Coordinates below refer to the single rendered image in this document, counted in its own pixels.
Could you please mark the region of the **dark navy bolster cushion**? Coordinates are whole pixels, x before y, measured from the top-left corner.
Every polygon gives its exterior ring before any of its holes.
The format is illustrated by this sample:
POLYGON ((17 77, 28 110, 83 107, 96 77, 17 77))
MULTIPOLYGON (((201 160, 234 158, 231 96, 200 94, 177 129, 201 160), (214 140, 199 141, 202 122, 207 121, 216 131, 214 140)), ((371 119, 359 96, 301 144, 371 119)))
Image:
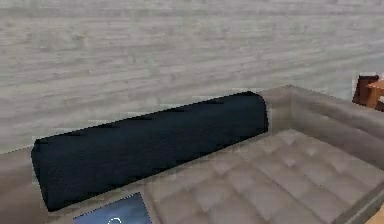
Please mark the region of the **dark navy bolster cushion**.
POLYGON ((40 138, 33 169, 50 212, 159 174, 268 131, 254 92, 40 138))

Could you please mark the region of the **grey tufted sofa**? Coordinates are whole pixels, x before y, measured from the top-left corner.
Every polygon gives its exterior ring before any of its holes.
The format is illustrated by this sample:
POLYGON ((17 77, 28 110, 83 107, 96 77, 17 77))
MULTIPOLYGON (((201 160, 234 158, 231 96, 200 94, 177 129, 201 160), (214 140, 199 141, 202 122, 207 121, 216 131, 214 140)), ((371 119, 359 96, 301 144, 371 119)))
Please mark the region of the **grey tufted sofa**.
POLYGON ((384 224, 384 113, 293 85, 268 131, 50 212, 31 150, 0 154, 0 224, 74 224, 139 192, 152 224, 384 224))

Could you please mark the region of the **brown wooden side table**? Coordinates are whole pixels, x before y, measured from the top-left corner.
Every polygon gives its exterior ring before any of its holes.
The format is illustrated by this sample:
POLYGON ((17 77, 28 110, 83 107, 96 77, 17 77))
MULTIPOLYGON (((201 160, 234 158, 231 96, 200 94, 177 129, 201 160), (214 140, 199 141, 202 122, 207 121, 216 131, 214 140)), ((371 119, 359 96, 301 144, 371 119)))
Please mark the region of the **brown wooden side table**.
POLYGON ((366 106, 372 92, 368 85, 378 80, 378 75, 359 75, 352 102, 361 106, 366 106))

